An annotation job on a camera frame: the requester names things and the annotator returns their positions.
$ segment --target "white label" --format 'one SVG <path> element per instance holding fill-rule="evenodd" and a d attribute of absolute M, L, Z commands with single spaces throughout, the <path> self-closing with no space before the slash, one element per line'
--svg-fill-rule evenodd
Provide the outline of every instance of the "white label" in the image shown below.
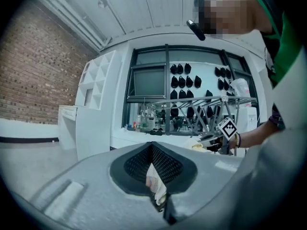
<path fill-rule="evenodd" d="M 219 129 L 224 134 L 227 140 L 237 133 L 237 128 L 231 118 L 225 118 L 221 123 L 218 124 Z"/>

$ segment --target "brick wall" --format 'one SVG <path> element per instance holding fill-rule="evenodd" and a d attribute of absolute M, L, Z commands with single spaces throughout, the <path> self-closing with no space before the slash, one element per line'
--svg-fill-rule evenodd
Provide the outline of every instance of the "brick wall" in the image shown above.
<path fill-rule="evenodd" d="M 0 41 L 0 118 L 57 124 L 74 105 L 81 72 L 96 54 L 36 0 L 26 0 Z"/>

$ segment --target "floor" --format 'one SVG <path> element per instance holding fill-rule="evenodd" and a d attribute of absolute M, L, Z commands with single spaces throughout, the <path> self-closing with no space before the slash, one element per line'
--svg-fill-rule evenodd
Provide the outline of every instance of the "floor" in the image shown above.
<path fill-rule="evenodd" d="M 63 150 L 58 142 L 0 143 L 1 175 L 7 187 L 26 200 L 77 161 L 76 150 Z"/>

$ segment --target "baseboard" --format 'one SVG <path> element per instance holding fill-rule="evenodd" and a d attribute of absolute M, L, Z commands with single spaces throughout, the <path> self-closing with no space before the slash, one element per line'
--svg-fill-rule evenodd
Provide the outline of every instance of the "baseboard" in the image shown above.
<path fill-rule="evenodd" d="M 10 138 L 10 137 L 0 137 L 0 142 L 2 143 L 46 143 L 46 142 L 57 142 L 59 138 Z"/>

